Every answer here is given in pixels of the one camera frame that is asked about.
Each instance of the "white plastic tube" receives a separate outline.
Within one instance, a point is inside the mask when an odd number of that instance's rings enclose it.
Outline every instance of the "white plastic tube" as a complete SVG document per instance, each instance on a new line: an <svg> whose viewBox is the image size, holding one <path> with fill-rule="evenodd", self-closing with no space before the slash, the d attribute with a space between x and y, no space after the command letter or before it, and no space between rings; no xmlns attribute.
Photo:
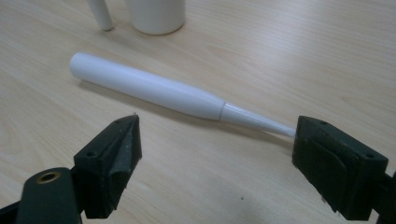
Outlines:
<svg viewBox="0 0 396 224"><path fill-rule="evenodd" d="M104 31L111 30L113 28L113 21L110 18L110 13L108 13L105 0L88 0L88 5L99 27Z"/></svg>
<svg viewBox="0 0 396 224"><path fill-rule="evenodd" d="M231 105L207 91L91 54L75 54L70 61L70 71L75 77L197 118L225 121L289 137L295 135L294 129Z"/></svg>

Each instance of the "white cup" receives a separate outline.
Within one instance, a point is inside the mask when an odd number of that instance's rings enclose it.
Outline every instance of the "white cup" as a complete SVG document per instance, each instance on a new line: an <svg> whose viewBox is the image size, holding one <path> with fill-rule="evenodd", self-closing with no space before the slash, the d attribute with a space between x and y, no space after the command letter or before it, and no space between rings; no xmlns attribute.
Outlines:
<svg viewBox="0 0 396 224"><path fill-rule="evenodd" d="M125 0L134 28L148 35L165 35L185 20L185 0ZM105 0L88 0L93 16L105 31L113 28Z"/></svg>

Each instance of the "white cylindrical object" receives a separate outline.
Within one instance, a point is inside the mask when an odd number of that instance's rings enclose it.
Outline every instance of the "white cylindrical object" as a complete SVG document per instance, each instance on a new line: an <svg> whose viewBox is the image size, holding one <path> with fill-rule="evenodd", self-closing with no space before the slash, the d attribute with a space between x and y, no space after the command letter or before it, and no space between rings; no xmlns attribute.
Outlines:
<svg viewBox="0 0 396 224"><path fill-rule="evenodd" d="M75 77L197 118L221 120L289 137L295 135L294 129L228 104L207 91L91 54L75 54L70 70Z"/></svg>
<svg viewBox="0 0 396 224"><path fill-rule="evenodd" d="M165 35L184 24L185 0L126 0L134 28L148 35Z"/></svg>
<svg viewBox="0 0 396 224"><path fill-rule="evenodd" d="M105 0L88 0L88 5L99 27L104 31L111 30L113 22L108 13Z"/></svg>
<svg viewBox="0 0 396 224"><path fill-rule="evenodd" d="M91 54L70 61L75 77L202 119L219 120L224 101L198 88Z"/></svg>

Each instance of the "black clamp jaw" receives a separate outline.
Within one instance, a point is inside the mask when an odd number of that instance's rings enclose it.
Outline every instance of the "black clamp jaw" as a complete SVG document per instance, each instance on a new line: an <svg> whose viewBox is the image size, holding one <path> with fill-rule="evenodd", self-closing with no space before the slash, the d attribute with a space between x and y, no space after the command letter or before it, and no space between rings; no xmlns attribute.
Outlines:
<svg viewBox="0 0 396 224"><path fill-rule="evenodd" d="M53 168L30 177L21 200L0 209L1 224L81 223L107 218L142 158L139 117L117 119L75 157L75 166Z"/></svg>
<svg viewBox="0 0 396 224"><path fill-rule="evenodd" d="M293 164L332 210L347 220L396 223L396 173L385 174L388 159L331 124L299 117Z"/></svg>

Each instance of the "table surface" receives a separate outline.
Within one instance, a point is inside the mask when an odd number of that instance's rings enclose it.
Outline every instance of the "table surface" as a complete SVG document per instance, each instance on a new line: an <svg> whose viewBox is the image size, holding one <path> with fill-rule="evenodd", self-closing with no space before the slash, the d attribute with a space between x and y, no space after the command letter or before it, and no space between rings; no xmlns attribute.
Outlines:
<svg viewBox="0 0 396 224"><path fill-rule="evenodd" d="M79 51L173 78L295 127L324 119L396 170L396 4L188 0L144 35L121 0L101 31L85 1L0 1L0 206L137 113L143 159L109 219L84 223L348 223L291 164L292 139L203 120L81 81ZM370 223L377 214L372 213Z"/></svg>

